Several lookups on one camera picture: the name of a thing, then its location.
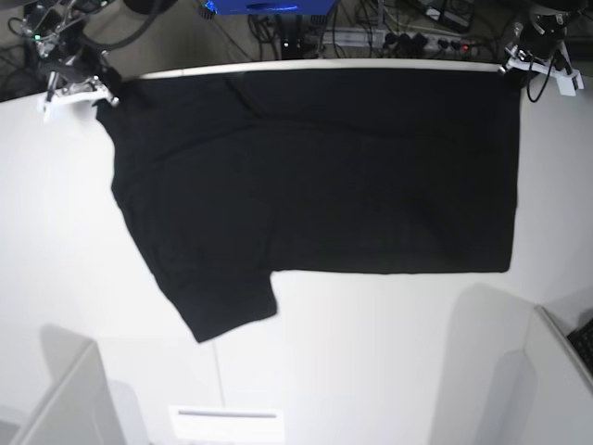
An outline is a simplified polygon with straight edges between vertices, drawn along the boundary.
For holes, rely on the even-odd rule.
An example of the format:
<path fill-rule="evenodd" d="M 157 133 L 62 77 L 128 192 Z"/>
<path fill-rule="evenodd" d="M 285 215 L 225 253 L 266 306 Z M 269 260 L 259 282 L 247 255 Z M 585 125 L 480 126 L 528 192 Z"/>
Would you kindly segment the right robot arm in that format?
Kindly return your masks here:
<path fill-rule="evenodd" d="M 164 1 L 123 4 L 144 21 L 114 43 L 98 42 L 86 32 L 91 20 L 112 5 L 110 1 L 25 1 L 24 16 L 10 18 L 7 25 L 36 53 L 35 71 L 47 80 L 49 93 L 102 88 L 112 93 L 121 76 L 109 65 L 107 55 L 137 41 L 167 8 Z"/>

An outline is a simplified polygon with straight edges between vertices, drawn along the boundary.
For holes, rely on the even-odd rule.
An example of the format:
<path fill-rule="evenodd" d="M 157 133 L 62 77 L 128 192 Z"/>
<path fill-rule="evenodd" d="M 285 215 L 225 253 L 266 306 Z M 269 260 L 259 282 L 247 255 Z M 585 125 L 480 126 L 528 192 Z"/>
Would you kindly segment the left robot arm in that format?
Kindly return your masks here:
<path fill-rule="evenodd" d="M 550 62 L 560 51 L 567 28 L 586 10 L 588 1 L 524 1 L 507 46 L 509 58 L 522 62 Z"/>

